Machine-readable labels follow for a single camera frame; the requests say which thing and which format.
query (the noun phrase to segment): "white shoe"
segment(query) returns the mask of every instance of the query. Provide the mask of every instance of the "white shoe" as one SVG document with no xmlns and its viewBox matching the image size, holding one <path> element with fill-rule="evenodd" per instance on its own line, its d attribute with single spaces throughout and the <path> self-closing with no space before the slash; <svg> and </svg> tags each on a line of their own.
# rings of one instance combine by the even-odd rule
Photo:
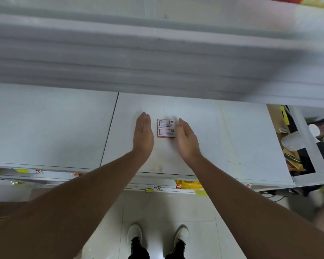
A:
<svg viewBox="0 0 324 259">
<path fill-rule="evenodd" d="M 190 241 L 190 232 L 186 226 L 179 227 L 179 230 L 175 234 L 174 247 L 177 245 L 179 240 L 182 240 L 185 244 L 188 244 Z"/>
<path fill-rule="evenodd" d="M 127 233 L 127 244 L 129 245 L 129 247 L 131 247 L 131 241 L 135 237 L 138 237 L 140 243 L 142 243 L 143 241 L 142 230 L 140 229 L 138 224 L 131 225 Z"/>
</svg>

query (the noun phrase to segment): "hand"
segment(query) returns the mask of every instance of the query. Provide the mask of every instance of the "hand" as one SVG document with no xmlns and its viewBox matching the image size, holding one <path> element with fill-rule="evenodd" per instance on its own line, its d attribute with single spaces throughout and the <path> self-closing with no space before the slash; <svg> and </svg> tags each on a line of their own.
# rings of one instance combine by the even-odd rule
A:
<svg viewBox="0 0 324 259">
<path fill-rule="evenodd" d="M 137 118 L 136 128 L 133 135 L 133 150 L 146 155 L 148 158 L 154 147 L 154 134 L 151 130 L 150 115 L 142 112 Z"/>
<path fill-rule="evenodd" d="M 186 164 L 189 165 L 190 161 L 202 156 L 197 136 L 195 136 L 189 124 L 181 118 L 179 118 L 179 122 L 176 122 L 175 129 L 177 130 L 176 139 L 179 153 Z"/>
</svg>

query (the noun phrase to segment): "white cylinder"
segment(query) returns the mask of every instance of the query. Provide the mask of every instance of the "white cylinder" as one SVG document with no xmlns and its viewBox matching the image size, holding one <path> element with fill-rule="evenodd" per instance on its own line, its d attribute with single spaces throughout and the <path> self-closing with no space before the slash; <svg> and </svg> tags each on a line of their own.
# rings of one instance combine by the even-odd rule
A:
<svg viewBox="0 0 324 259">
<path fill-rule="evenodd" d="M 320 130 L 319 130 L 318 126 L 316 126 L 315 124 L 310 124 L 309 129 L 313 136 L 320 135 Z M 314 138 L 314 141 L 316 143 L 319 142 L 319 140 L 317 138 Z M 281 140 L 281 143 L 289 151 L 297 151 L 302 148 L 305 148 L 305 144 L 301 138 L 299 131 L 295 131 L 295 132 L 291 133 L 290 135 L 283 137 Z"/>
</svg>

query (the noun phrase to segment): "shoe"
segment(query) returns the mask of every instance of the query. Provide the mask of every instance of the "shoe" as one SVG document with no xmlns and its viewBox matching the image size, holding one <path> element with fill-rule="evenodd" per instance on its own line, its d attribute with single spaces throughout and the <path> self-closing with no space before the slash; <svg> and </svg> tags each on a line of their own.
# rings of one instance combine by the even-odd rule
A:
<svg viewBox="0 0 324 259">
<path fill-rule="evenodd" d="M 179 240 L 182 240 L 184 244 L 188 244 L 190 241 L 190 232 L 184 225 L 181 225 L 175 234 L 174 247 L 177 245 Z"/>
<path fill-rule="evenodd" d="M 127 233 L 127 244 L 131 246 L 132 240 L 136 237 L 138 237 L 139 242 L 142 243 L 143 241 L 142 230 L 138 224 L 133 224 L 130 226 L 129 231 Z"/>
</svg>

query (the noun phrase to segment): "forearm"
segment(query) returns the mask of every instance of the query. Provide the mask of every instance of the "forearm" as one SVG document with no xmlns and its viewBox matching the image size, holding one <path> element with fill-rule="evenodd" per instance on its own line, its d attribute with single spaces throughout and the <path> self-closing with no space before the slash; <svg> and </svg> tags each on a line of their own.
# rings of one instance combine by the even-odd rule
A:
<svg viewBox="0 0 324 259">
<path fill-rule="evenodd" d="M 202 156 L 188 165 L 247 258 L 324 258 L 324 234 L 305 219 L 247 188 Z"/>
<path fill-rule="evenodd" d="M 129 152 L 28 203 L 0 226 L 0 258 L 73 258 L 147 157 Z"/>
</svg>

